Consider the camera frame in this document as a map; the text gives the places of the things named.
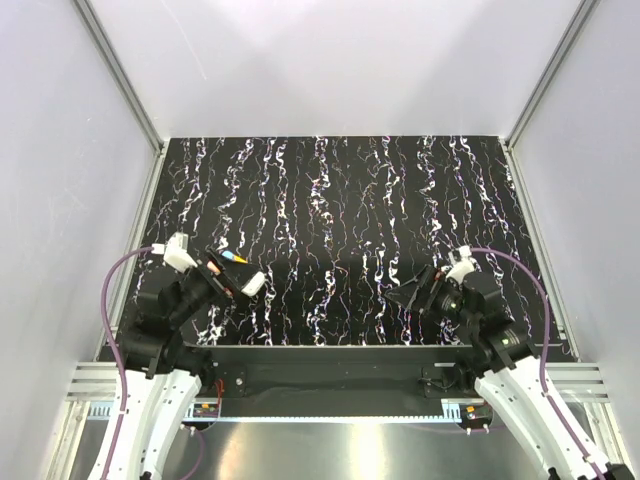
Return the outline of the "white plug adapter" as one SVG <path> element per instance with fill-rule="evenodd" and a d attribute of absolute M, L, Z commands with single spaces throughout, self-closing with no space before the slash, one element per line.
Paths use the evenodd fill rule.
<path fill-rule="evenodd" d="M 258 271 L 242 286 L 240 292 L 251 298 L 259 293 L 266 282 L 266 276 L 263 272 Z"/>

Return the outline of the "light blue plug adapter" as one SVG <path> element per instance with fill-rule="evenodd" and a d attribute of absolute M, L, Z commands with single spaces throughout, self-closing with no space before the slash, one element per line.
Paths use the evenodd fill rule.
<path fill-rule="evenodd" d="M 236 260 L 237 260 L 237 256 L 236 256 L 234 253 L 232 253 L 232 252 L 230 252 L 230 251 L 228 251 L 228 250 L 223 251 L 223 252 L 221 253 L 221 255 L 222 255 L 225 259 L 227 259 L 227 260 L 229 260 L 229 261 L 236 261 Z"/>

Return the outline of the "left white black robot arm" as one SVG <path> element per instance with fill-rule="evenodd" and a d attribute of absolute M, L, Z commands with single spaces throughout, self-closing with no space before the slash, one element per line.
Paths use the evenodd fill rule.
<path fill-rule="evenodd" d="M 158 255 L 178 278 L 139 298 L 137 318 L 114 334 L 105 331 L 118 377 L 115 405 L 92 479 L 159 479 L 188 406 L 196 396 L 221 390 L 210 352 L 187 346 L 182 326 L 220 300 L 240 303 L 266 282 L 259 267 L 229 252 L 209 250 L 194 259 L 182 246 L 153 244 L 127 253 Z"/>

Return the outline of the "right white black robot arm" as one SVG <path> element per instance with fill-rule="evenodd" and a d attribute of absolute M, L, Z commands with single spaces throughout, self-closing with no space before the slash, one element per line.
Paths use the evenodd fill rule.
<path fill-rule="evenodd" d="M 632 478 L 627 465 L 598 448 L 559 396 L 541 354 L 508 317 L 492 275 L 471 263 L 448 272 L 427 266 L 385 296 L 410 312 L 453 317 L 467 327 L 471 350 L 458 358 L 441 387 L 479 395 L 542 478 Z"/>

